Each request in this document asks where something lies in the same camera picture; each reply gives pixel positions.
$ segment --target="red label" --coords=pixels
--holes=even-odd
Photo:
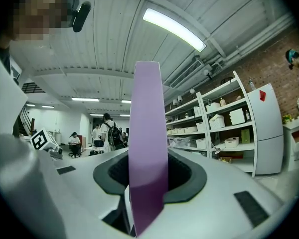
[[[259,93],[260,93],[260,100],[264,102],[266,98],[266,92],[259,90]]]

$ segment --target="ceiling vent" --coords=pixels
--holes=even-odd
[[[188,67],[186,67],[171,81],[170,86],[172,88],[177,88],[203,67],[204,67],[204,63],[200,59],[196,58],[193,63],[191,63]]]

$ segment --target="white countertop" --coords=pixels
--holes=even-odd
[[[283,127],[290,129],[290,130],[292,130],[296,127],[299,127],[299,119],[295,119],[294,121],[283,124]]]

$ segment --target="black slot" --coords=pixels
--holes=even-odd
[[[61,175],[61,174],[68,173],[68,172],[71,172],[74,170],[75,170],[75,168],[73,166],[67,166],[67,167],[62,167],[62,168],[57,169],[57,172],[59,175]]]
[[[248,191],[235,193],[234,196],[254,228],[269,217],[266,211]]]

